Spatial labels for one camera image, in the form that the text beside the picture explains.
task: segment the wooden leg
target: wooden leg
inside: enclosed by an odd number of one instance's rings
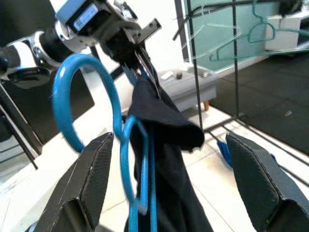
[[[205,108],[205,111],[209,110],[209,101],[204,102],[204,108]]]

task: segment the gray ottoman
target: gray ottoman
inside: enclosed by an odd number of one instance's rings
[[[201,102],[207,102],[216,97],[215,84],[218,76],[214,71],[203,67],[198,67],[197,72],[200,99]],[[179,69],[160,71],[158,76],[162,88],[180,111],[194,107],[197,104],[197,91],[192,64],[185,64]]]

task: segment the clothes rack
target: clothes rack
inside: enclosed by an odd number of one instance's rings
[[[284,2],[284,1],[292,1],[292,0],[260,0],[259,3],[267,3],[267,2]],[[226,9],[227,7],[232,7],[232,16],[233,16],[233,34],[234,36],[236,35],[236,26],[237,26],[237,11],[236,7],[237,6],[242,6],[242,5],[251,5],[254,1],[253,0],[232,0],[229,2],[221,2],[221,3],[214,3],[214,4],[203,4],[203,6],[198,6],[194,9],[192,9],[191,6],[191,0],[187,0],[187,9],[188,9],[188,15],[185,17],[185,19],[181,18],[182,20],[178,21],[179,25],[179,30],[176,32],[176,35],[174,36],[174,39],[178,34],[181,33],[182,28],[184,27],[185,23],[189,21],[189,29],[190,29],[190,36],[194,34],[193,30],[193,22],[192,19],[200,16],[204,16],[204,14],[195,14],[199,10],[203,9],[212,9],[211,12],[216,12],[220,11],[222,9]],[[195,48],[195,39],[194,37],[191,39],[191,49],[192,49],[192,56],[196,56],[196,48]],[[237,56],[237,41],[234,41],[234,56]],[[256,134],[257,136],[263,138],[267,142],[271,143],[272,145],[276,146],[277,148],[283,150],[286,152],[288,155],[292,156],[293,158],[297,159],[301,163],[305,164],[306,166],[309,167],[309,162],[301,159],[300,157],[296,156],[295,154],[291,153],[290,151],[284,149],[280,145],[276,144],[275,142],[271,141],[261,133],[257,132],[254,130],[250,125],[247,123],[248,116],[241,113],[239,111],[239,82],[238,82],[238,59],[234,59],[234,66],[235,66],[235,115],[231,116],[229,119],[224,120],[220,123],[217,123],[211,127],[208,128],[203,128],[203,122],[202,122],[202,113],[201,113],[201,107],[200,107],[200,92],[199,92],[199,82],[198,82],[198,74],[197,74],[197,60],[193,60],[193,65],[194,65],[194,74],[195,74],[195,81],[196,81],[196,92],[197,92],[197,104],[198,104],[198,117],[199,117],[199,125],[201,129],[204,131],[204,133],[211,133],[212,130],[215,130],[219,127],[225,127],[226,124],[236,121],[237,123],[241,124],[242,126],[245,126],[248,130]],[[302,182],[304,185],[309,187],[309,183],[305,180],[303,180],[301,177],[297,176],[290,170],[286,169],[285,167],[282,167],[286,172],[288,172],[290,175],[298,179],[300,182]]]

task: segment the black cloth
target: black cloth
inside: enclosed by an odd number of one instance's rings
[[[180,114],[164,90],[159,91],[161,100],[148,80],[139,79],[128,113],[141,118],[148,132],[150,127],[154,128],[158,231],[212,232],[181,154],[181,149],[201,147],[204,134]],[[135,178],[139,195],[142,138],[136,127],[132,129],[130,140],[135,152]],[[139,215],[139,231],[150,231],[149,212],[146,216]]]

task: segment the blue plastic hanger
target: blue plastic hanger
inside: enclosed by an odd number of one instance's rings
[[[256,54],[251,54],[251,55],[238,55],[238,56],[233,56],[233,57],[229,57],[229,58],[220,58],[219,56],[219,52],[226,46],[230,45],[231,43],[233,43],[236,40],[239,40],[241,38],[247,38],[247,42],[250,44],[253,43],[261,43],[261,42],[265,42],[265,41],[271,41],[274,40],[276,38],[276,34],[278,31],[284,31],[284,32],[293,32],[293,33],[298,33],[301,35],[305,35],[305,36],[309,36],[309,32],[306,30],[295,30],[295,29],[283,29],[283,28],[279,28],[276,29],[271,23],[266,22],[265,18],[259,14],[256,13],[256,5],[258,4],[259,0],[255,0],[253,2],[252,5],[252,14],[259,19],[259,23],[257,23],[256,25],[254,25],[250,30],[248,34],[242,34],[239,36],[236,36],[235,38],[233,38],[232,40],[226,42],[225,44],[219,46],[218,48],[216,48],[215,50],[215,55],[211,54],[209,56],[209,60],[210,61],[222,61],[222,60],[230,60],[230,59],[238,59],[238,58],[250,58],[250,57],[256,57],[256,56],[273,56],[273,55],[285,55],[285,54],[292,54],[292,53],[299,53],[299,52],[307,52],[309,51],[309,49],[303,49],[303,50],[284,50],[284,51],[275,51],[275,52],[263,52],[263,53],[256,53]],[[260,26],[260,25],[265,25],[265,26],[269,26],[269,28],[272,31],[272,36],[271,38],[265,38],[265,39],[260,39],[260,40],[254,40],[253,39],[253,32],[254,30]]]
[[[156,221],[156,197],[155,197],[155,148],[153,131],[150,131],[150,138],[140,119],[130,116],[122,131],[122,117],[119,96],[112,77],[101,64],[101,62],[85,54],[73,54],[65,59],[58,69],[53,86],[52,105],[56,123],[63,133],[65,139],[77,152],[84,149],[84,144],[78,138],[74,127],[73,117],[70,109],[70,85],[77,70],[84,66],[92,66],[99,74],[112,103],[113,130],[120,140],[120,167],[123,186],[126,197],[130,204],[129,231],[138,231],[138,213],[146,215],[148,211],[148,168],[150,163],[150,216],[151,231],[157,231]],[[143,137],[143,156],[141,167],[141,189],[140,199],[136,198],[129,174],[128,143],[133,125],[136,124]]]

